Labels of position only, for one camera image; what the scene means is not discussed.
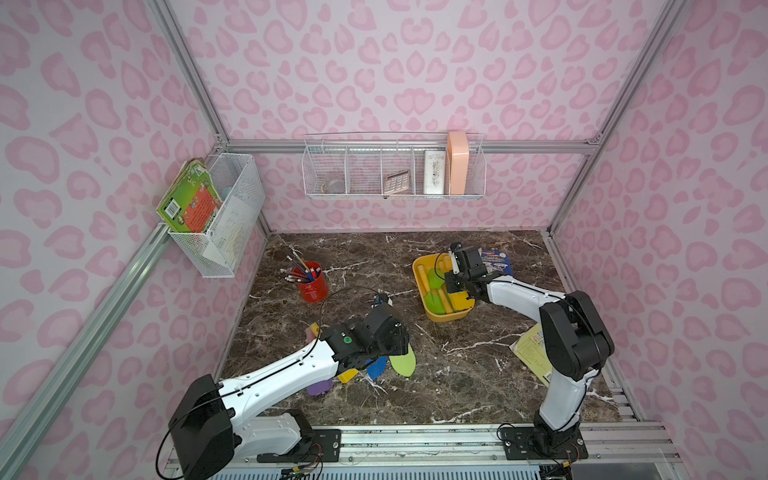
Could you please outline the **light green shovel wooden handle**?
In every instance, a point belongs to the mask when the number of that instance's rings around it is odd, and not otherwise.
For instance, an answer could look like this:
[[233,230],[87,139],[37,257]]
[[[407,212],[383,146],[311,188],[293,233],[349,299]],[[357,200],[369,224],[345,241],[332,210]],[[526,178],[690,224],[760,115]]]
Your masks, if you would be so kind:
[[398,375],[406,378],[411,377],[416,369],[416,357],[411,345],[407,346],[405,354],[391,355],[389,362]]

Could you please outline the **dark green shovel yellow handle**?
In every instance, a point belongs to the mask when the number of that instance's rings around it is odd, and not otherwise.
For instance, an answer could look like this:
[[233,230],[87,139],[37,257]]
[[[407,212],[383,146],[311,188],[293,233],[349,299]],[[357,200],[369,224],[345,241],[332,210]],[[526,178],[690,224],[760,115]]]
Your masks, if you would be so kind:
[[424,283],[424,286],[426,288],[426,294],[424,296],[424,302],[425,302],[426,308],[435,315],[444,315],[446,312],[443,309],[443,305],[440,301],[438,291],[429,289],[429,284],[427,280],[427,272],[429,270],[426,270],[423,266],[419,265],[418,271],[419,271],[421,280]]

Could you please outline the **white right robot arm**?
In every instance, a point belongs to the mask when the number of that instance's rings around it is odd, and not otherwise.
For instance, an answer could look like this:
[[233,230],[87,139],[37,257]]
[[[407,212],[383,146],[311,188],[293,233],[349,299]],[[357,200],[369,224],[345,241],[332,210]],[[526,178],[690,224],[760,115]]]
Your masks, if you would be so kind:
[[589,385],[615,351],[591,297],[580,290],[545,290],[490,271],[478,247],[456,242],[449,257],[452,271],[446,274],[446,283],[451,292],[464,291],[472,299],[508,308],[541,326],[552,373],[535,424],[546,433],[573,429],[580,421]]

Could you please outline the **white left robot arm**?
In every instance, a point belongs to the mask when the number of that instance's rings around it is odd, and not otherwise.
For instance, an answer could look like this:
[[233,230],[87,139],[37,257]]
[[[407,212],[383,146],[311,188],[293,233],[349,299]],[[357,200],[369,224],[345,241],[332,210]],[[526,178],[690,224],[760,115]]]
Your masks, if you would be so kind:
[[168,422],[183,479],[209,479],[231,462],[287,463],[287,479],[339,458],[341,432],[316,430],[298,409],[266,410],[349,370],[406,355],[409,333],[385,295],[369,312],[333,325],[295,353],[236,378],[206,374],[188,387]]

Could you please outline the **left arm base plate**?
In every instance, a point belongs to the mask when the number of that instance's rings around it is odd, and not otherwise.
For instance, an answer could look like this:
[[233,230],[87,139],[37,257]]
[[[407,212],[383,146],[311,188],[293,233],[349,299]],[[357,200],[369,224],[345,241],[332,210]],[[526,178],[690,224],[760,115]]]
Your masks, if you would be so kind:
[[318,461],[336,463],[339,461],[342,445],[342,430],[337,428],[314,428],[301,410],[286,410],[279,416],[264,417],[266,427],[260,433],[267,433],[266,450],[256,459],[259,463],[302,463]]

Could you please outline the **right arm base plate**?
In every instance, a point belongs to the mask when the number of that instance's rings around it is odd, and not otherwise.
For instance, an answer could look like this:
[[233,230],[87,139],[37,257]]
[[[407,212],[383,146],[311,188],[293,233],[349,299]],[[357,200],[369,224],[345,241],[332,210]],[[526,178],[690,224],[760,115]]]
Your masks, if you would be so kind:
[[552,460],[574,462],[589,457],[579,424],[554,431],[546,423],[533,426],[501,424],[496,436],[502,443],[507,460]]

